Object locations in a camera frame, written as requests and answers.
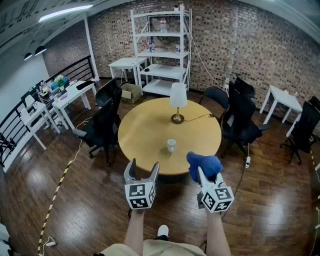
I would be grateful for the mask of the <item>white shelving unit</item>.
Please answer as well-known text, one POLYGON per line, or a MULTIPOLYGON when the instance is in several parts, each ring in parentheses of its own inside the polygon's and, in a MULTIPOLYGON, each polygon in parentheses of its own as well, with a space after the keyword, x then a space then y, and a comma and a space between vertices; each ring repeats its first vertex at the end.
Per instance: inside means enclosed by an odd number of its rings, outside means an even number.
POLYGON ((130 11, 134 57, 142 92, 169 96, 173 83, 190 88, 192 61, 192 9, 184 4, 166 11, 130 11), (160 20, 166 19, 167 32, 161 33, 160 20), (150 52, 150 42, 155 53, 150 52), (176 43, 180 54, 176 54, 176 43))

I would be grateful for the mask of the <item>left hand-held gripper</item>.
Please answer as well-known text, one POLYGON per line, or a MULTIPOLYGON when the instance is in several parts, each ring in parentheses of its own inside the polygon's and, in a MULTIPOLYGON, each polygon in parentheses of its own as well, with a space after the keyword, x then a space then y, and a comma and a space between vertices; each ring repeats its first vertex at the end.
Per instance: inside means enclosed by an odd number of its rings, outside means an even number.
POLYGON ((149 178, 136 180, 136 159, 133 158, 125 168, 125 197, 132 210, 149 209, 156 196, 156 180, 160 170, 160 163, 156 162, 149 178))

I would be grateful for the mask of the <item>person's left forearm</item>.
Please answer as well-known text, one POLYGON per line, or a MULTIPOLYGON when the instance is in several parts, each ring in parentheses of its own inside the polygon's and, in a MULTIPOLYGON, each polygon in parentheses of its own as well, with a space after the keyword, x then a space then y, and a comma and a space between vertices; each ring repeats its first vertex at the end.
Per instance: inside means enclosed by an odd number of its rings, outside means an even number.
POLYGON ((144 246, 144 213, 144 209, 131 211, 129 225, 124 239, 124 244, 140 256, 143 255, 144 246))

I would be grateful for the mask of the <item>blue cloth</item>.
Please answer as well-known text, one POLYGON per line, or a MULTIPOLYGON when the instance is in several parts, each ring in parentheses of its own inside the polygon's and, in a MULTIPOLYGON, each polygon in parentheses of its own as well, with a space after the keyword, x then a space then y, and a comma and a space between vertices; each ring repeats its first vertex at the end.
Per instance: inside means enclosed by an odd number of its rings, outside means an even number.
POLYGON ((217 174, 219 174, 223 169, 223 165, 217 156, 203 156, 190 151, 186 155, 186 160, 190 164, 190 176, 196 183, 199 182, 198 167, 201 167, 204 175, 211 182, 216 180, 217 174))

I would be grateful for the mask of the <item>yellow black hazard tape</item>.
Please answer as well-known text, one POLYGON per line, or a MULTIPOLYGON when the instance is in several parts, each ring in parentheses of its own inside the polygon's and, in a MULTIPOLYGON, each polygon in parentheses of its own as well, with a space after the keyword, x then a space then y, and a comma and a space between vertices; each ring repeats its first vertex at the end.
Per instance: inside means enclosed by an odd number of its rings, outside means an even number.
POLYGON ((63 180, 64 180, 64 178, 65 178, 65 176, 66 176, 66 174, 67 174, 67 172, 69 170, 69 167, 72 164, 72 162, 73 162, 72 160, 70 160, 68 162, 68 164, 67 164, 67 166, 66 166, 66 168, 65 168, 65 170, 64 170, 64 172, 63 172, 63 174, 62 174, 62 176, 61 176, 61 178, 60 178, 60 180, 58 182, 58 185, 57 185, 57 187, 55 189, 52 201, 51 201, 51 203, 49 205, 49 208, 48 208, 48 211, 47 211, 47 214, 46 214, 46 217, 44 219, 44 223, 43 223, 43 226, 42 226, 42 229, 41 229, 41 232, 40 232, 39 241, 38 241, 38 247, 37 247, 37 255, 38 256, 45 256, 45 246, 47 244, 50 244, 50 243, 55 243, 54 239, 51 236, 49 236, 48 239, 43 243, 43 236, 44 236, 44 232, 45 232, 45 229, 46 229, 49 217, 50 217, 51 210, 52 210, 53 205, 54 205, 54 203, 56 201, 57 194, 58 194, 58 192, 60 190, 61 184, 63 183, 63 180))

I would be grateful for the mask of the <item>long ceiling light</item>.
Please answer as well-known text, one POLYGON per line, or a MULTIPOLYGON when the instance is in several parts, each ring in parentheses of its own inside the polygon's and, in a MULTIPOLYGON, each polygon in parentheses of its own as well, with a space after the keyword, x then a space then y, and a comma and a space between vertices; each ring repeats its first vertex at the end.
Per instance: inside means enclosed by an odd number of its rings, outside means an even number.
POLYGON ((94 6, 93 4, 87 4, 87 5, 76 6, 76 7, 72 7, 72 8, 67 8, 67 9, 55 11, 55 12, 41 16, 38 22, 41 23, 41 22, 44 22, 48 19, 51 19, 51 18, 54 18, 57 16, 66 15, 66 14, 72 13, 72 12, 84 11, 84 10, 92 8, 93 6, 94 6))

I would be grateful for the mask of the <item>table lamp with white shade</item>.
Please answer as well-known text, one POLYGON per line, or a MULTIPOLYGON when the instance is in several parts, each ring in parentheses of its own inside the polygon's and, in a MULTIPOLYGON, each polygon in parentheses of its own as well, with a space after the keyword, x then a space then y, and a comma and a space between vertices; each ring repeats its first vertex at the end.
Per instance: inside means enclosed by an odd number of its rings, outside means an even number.
POLYGON ((184 83, 175 82, 172 84, 169 103, 176 108, 176 114, 171 116, 171 121, 174 124, 182 124, 185 118, 180 114, 180 108, 184 108, 188 103, 186 85, 184 83))

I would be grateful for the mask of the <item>white structural column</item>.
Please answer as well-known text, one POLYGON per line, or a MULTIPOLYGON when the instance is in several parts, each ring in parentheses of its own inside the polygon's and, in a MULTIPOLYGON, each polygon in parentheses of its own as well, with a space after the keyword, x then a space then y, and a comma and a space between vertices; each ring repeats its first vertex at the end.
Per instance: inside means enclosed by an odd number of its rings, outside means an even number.
POLYGON ((88 18, 87 18, 87 14, 86 13, 83 14, 83 20, 84 20, 87 44, 88 44, 89 53, 90 53, 90 57, 91 57, 92 67, 93 67, 93 70, 94 70, 94 80, 97 82, 97 81, 100 80, 100 77, 99 77, 99 74, 98 74, 96 61, 95 61, 95 57, 94 57, 94 52, 93 52, 93 48, 92 48, 90 30, 89 30, 89 25, 88 25, 88 18))

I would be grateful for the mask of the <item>person's beige shirt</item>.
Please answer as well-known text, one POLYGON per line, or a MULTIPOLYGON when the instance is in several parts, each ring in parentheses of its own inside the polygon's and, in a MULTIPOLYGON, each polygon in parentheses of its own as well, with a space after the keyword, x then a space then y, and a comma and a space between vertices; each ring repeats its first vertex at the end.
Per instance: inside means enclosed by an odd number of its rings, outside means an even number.
MULTIPOLYGON (((139 256, 129 246, 116 243, 100 252, 99 256, 139 256)), ((147 239, 143 242, 142 256, 206 256, 197 246, 165 240, 147 239)))

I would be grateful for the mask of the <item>open cardboard box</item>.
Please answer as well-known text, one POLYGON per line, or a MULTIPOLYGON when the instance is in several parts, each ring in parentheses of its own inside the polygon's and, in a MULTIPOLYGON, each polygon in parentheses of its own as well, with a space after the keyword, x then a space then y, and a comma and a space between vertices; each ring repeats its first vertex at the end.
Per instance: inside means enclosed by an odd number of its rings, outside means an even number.
POLYGON ((142 90, 139 85, 125 83, 121 86, 121 100, 128 103, 135 103, 140 97, 142 90))

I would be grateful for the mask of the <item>small white desk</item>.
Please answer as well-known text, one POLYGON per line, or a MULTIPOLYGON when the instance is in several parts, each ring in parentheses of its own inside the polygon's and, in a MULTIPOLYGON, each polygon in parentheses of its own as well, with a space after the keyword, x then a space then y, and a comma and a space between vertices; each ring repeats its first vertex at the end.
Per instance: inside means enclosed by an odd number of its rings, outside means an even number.
POLYGON ((36 135, 36 130, 32 128, 31 126, 32 122, 35 119, 37 119, 39 116, 42 116, 42 118, 46 122, 49 121, 53 125, 53 127, 58 133, 60 133, 60 130, 58 129, 58 126, 56 125, 55 121, 53 120, 50 112, 48 111, 44 103, 36 101, 32 106, 35 107, 35 112, 29 114, 26 108, 23 108, 20 112, 20 118, 23 124, 27 127, 29 133, 37 140, 37 142, 42 146, 42 148, 46 150, 47 149, 46 146, 42 143, 42 141, 36 135))

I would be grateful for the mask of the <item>black office chair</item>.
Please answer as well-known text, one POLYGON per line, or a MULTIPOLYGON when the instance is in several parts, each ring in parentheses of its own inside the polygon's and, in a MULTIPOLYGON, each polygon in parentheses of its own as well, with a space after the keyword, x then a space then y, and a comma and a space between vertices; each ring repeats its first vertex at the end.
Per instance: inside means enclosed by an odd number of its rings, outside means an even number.
POLYGON ((299 121, 295 123, 294 128, 290 136, 285 140, 285 143, 280 145, 280 148, 286 147, 290 149, 289 164, 292 162, 294 155, 298 157, 298 164, 302 164, 299 150, 307 154, 311 153, 312 144, 317 141, 313 132, 319 121, 320 100, 316 96, 312 96, 309 101, 303 103, 299 121))
POLYGON ((88 120, 83 130, 75 128, 72 133, 83 140, 92 149, 89 151, 89 157, 93 157, 93 152, 98 149, 104 149, 106 153, 106 163, 110 167, 112 163, 109 160, 109 147, 117 146, 118 131, 121 119, 118 114, 120 101, 122 97, 122 88, 117 85, 113 78, 103 85, 95 95, 95 102, 100 107, 97 113, 88 120))
POLYGON ((221 135, 228 144, 221 154, 225 158, 228 150, 236 144, 246 157, 249 153, 245 146, 252 144, 268 130, 267 124, 256 125, 252 116, 256 110, 255 103, 246 95, 241 93, 233 82, 228 86, 228 108, 222 115, 221 135))

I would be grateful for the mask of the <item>person's right forearm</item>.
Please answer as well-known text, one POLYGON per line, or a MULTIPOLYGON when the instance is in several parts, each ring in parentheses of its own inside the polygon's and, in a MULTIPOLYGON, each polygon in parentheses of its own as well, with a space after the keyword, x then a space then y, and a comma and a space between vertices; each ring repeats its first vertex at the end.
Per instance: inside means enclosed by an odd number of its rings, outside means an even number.
POLYGON ((206 250, 207 256, 232 256, 228 244, 221 215, 206 211, 207 216, 207 239, 206 250))

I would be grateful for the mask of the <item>small white table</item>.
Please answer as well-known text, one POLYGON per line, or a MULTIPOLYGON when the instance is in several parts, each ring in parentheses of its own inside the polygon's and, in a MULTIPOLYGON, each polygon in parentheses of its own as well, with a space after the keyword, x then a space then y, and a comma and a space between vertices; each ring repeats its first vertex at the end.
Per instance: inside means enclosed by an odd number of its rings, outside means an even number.
POLYGON ((295 124, 300 120, 303 108, 301 107, 301 105, 299 104, 298 100, 293 95, 290 95, 288 92, 285 92, 284 90, 281 90, 281 89, 279 89, 279 88, 277 88, 275 86, 270 85, 268 90, 267 90, 267 94, 266 94, 266 96, 264 98, 263 104, 262 104, 262 106, 260 108, 260 111, 259 111, 260 114, 263 113, 270 95, 273 96, 273 103, 271 104, 271 107, 269 109, 269 112, 268 112, 263 124, 267 124, 268 123, 268 121, 271 118, 271 116, 272 116, 272 114, 273 114, 273 112, 274 112, 274 110, 276 108, 276 105, 278 103, 288 107, 288 110, 287 110, 285 116, 282 119, 282 123, 284 123, 287 120, 291 110, 294 110, 294 111, 296 111, 298 113, 298 115, 297 115, 296 119, 294 120, 292 126, 290 127, 290 129, 286 133, 286 137, 288 138, 291 135, 291 133, 292 133, 294 127, 295 127, 295 124))
POLYGON ((116 77, 115 71, 121 70, 121 79, 124 77, 126 82, 129 81, 127 72, 133 71, 134 82, 136 85, 139 85, 138 65, 135 57, 123 57, 109 64, 108 66, 113 79, 116 77))

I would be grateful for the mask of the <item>black metal railing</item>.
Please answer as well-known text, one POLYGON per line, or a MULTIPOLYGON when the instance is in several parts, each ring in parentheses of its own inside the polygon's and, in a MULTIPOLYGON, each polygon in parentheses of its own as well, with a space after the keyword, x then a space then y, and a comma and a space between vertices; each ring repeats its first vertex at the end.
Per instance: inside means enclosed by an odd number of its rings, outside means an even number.
MULTIPOLYGON (((36 90, 40 88, 41 83, 51 83, 59 75, 66 77, 69 81, 74 78, 93 79, 95 75, 91 57, 88 55, 65 67, 47 80, 41 80, 31 87, 31 95, 37 97, 36 90)), ((18 147, 24 143, 22 140, 26 139, 30 134, 30 129, 21 119, 21 110, 26 106, 25 98, 27 95, 28 93, 25 93, 16 106, 0 122, 0 166, 3 168, 9 167, 11 164, 10 159, 15 158, 14 154, 18 152, 18 147)))

